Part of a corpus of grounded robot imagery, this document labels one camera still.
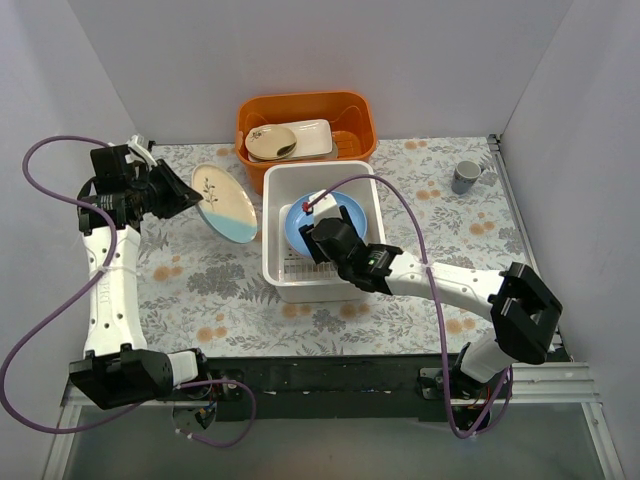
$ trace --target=oval plate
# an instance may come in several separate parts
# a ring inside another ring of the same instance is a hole
[[[249,130],[247,150],[259,160],[277,160],[291,154],[297,139],[291,129],[280,125],[263,125]]]
[[[256,211],[247,192],[229,173],[203,163],[193,170],[191,187],[203,196],[196,209],[214,232],[235,243],[249,243],[255,238]]]
[[[313,224],[313,215],[307,215],[302,211],[302,204],[309,201],[309,195],[299,198],[296,203],[291,205],[284,221],[284,233],[289,245],[303,257],[311,256],[307,244],[304,243],[299,231],[300,227]],[[360,204],[344,193],[334,191],[331,192],[331,195],[336,199],[338,206],[344,205],[347,207],[347,212],[349,212],[353,226],[356,227],[358,236],[364,238],[367,234],[367,216]]]

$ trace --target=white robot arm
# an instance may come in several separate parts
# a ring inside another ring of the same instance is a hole
[[[90,293],[84,359],[69,366],[72,383],[103,409],[167,396],[179,384],[206,379],[206,358],[198,349],[170,354],[147,350],[136,275],[143,216],[171,218],[202,197],[134,140],[92,150],[96,176],[78,195],[105,210],[117,229],[111,264]],[[90,195],[92,186],[95,194]],[[93,211],[79,209],[78,217],[93,276],[104,268],[112,232]]]
[[[313,207],[314,225],[300,229],[316,263],[331,261],[343,280],[365,291],[433,299],[427,265],[397,247],[366,245],[346,208],[329,197]],[[477,390],[515,362],[544,363],[562,305],[529,266],[512,263],[504,272],[440,263],[430,268],[442,303],[494,326],[460,353],[451,371],[459,390]]]

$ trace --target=white dish rack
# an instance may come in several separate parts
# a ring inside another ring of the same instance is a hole
[[[367,294],[341,280],[330,263],[316,265],[296,253],[287,242],[284,222],[291,205],[301,196],[327,188],[344,178],[373,174],[358,161],[278,165],[264,177],[262,210],[262,274],[288,303],[355,300]],[[356,200],[367,215],[367,243],[385,243],[378,191],[373,180],[354,180],[338,191]]]

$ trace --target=blue bowl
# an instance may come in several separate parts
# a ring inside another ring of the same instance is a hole
[[[287,218],[284,222],[284,234],[289,245],[291,245],[291,248],[303,257],[311,257],[311,253],[300,235],[300,227],[313,225],[313,215],[307,215],[302,210],[302,204],[309,201],[310,195],[312,194],[310,193],[300,197],[293,205],[291,205],[291,209],[289,210],[289,213],[287,213]],[[344,193],[333,191],[331,192],[331,195],[335,198],[338,206],[347,207],[347,212],[349,212],[349,216],[351,217],[353,226],[356,228],[358,236],[360,238],[364,238],[367,234],[367,216],[360,204]]]

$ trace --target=cup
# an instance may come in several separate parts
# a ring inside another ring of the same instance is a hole
[[[471,186],[476,183],[478,177],[482,173],[482,168],[476,162],[471,160],[463,160],[456,165],[453,172],[453,181],[451,182],[451,190],[458,195],[467,193]]]

